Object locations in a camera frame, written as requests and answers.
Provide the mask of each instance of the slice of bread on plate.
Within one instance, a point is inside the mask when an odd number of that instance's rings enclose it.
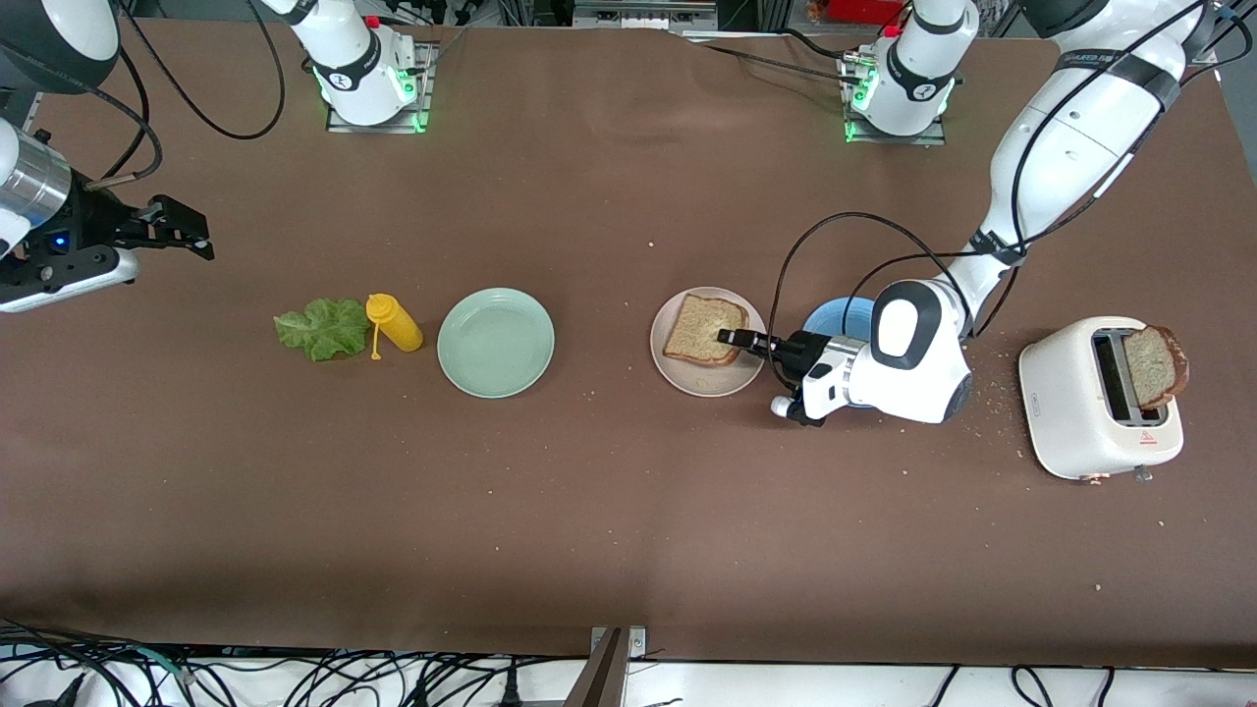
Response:
[[[1174,332],[1149,325],[1123,338],[1126,366],[1141,410],[1155,410],[1187,387],[1187,355]]]
[[[750,317],[740,304],[718,297],[686,294],[676,323],[667,335],[664,356],[700,366],[728,366],[739,350],[716,341],[723,328],[745,328]]]

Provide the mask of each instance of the tabletop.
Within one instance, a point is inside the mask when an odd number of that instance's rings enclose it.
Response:
[[[210,116],[265,122],[256,26],[146,26]],[[124,38],[166,159],[117,192],[201,210],[217,259],[142,252],[133,286],[0,320],[0,614],[152,642],[581,653],[590,626],[644,624],[672,658],[1257,659],[1257,206],[1214,82],[1032,249],[968,345],[957,418],[803,429],[769,413],[767,372],[723,399],[669,386],[655,312],[718,286],[767,316],[787,249],[836,211],[962,245],[1052,45],[977,42],[948,143],[924,148],[846,143],[825,79],[654,30],[473,29],[427,133],[328,135],[274,31],[287,107],[250,142],[197,122]],[[725,42],[833,68],[789,39]],[[106,89],[134,98],[121,68]],[[49,97],[36,122],[89,175],[133,132],[91,97]],[[782,331],[911,248],[830,226],[792,265]],[[930,274],[899,265],[867,294]],[[488,287],[556,328],[547,374],[505,400],[458,391],[431,343],[312,364],[272,323],[387,292],[432,341]],[[1169,326],[1192,359],[1185,449],[1148,486],[1033,460],[1016,356],[1095,315]]]

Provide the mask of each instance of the mustard bottle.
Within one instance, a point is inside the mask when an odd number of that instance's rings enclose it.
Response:
[[[381,331],[402,351],[414,351],[424,345],[424,332],[419,331],[415,320],[406,313],[406,309],[402,309],[397,298],[391,294],[367,297],[367,318],[376,325],[376,333],[371,338],[372,361],[380,360]]]

